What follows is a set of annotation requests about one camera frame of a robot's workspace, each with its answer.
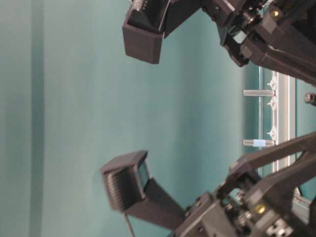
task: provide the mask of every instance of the bolt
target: bolt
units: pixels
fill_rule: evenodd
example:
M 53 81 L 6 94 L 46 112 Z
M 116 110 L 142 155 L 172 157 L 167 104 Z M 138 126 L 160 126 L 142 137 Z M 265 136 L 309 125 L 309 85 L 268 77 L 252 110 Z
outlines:
M 198 197 L 198 198 L 196 199 L 196 207 L 201 206 L 201 204 L 202 204 L 201 198 Z
M 247 219 L 250 219 L 252 217 L 251 213 L 249 211 L 245 212 L 245 217 Z
M 271 13 L 273 17 L 278 17 L 280 15 L 280 13 L 277 10 L 273 10 Z
M 259 214 L 262 214 L 266 211 L 266 206 L 264 205 L 258 205 L 256 206 L 256 212 L 259 213 Z

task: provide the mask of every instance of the teal wall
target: teal wall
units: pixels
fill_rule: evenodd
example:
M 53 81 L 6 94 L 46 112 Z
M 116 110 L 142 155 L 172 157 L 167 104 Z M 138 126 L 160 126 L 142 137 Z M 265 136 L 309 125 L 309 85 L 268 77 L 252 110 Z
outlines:
M 316 131 L 316 107 L 304 102 L 305 94 L 307 92 L 316 93 L 316 88 L 303 81 L 297 80 L 296 91 L 296 135 L 303 136 Z M 303 195 L 309 199 L 314 199 L 316 196 L 315 187 L 316 178 L 301 187 Z
M 128 0 L 4 0 L 0 14 L 0 236 L 128 236 L 99 168 L 149 149 L 184 207 L 215 189 L 257 137 L 257 67 L 238 68 L 202 11 L 161 64 L 124 55 Z M 137 236 L 167 230 L 132 219 Z

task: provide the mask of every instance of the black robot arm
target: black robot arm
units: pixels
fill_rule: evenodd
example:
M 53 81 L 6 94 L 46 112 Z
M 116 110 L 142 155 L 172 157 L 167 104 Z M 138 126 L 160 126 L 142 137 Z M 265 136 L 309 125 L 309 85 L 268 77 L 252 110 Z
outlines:
M 249 61 L 316 85 L 316 0 L 134 0 L 123 25 L 125 52 L 159 63 L 162 39 L 198 9 L 217 24 L 237 65 Z M 244 32 L 242 43 L 235 36 Z

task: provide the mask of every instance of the metal standoff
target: metal standoff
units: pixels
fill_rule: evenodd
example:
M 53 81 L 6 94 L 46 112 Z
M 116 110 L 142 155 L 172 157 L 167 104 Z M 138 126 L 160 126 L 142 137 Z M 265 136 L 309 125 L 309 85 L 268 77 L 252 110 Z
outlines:
M 271 140 L 263 140 L 263 139 L 243 140 L 244 147 L 273 147 L 274 145 L 275 145 L 275 142 Z
M 273 97 L 275 94 L 273 90 L 243 90 L 244 96 Z

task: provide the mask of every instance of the blue tape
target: blue tape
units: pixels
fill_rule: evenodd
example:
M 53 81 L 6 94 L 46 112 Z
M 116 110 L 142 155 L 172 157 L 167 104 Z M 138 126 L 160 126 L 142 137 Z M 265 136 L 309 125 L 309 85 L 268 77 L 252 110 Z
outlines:
M 266 146 L 266 140 L 253 140 L 253 147 L 265 147 Z

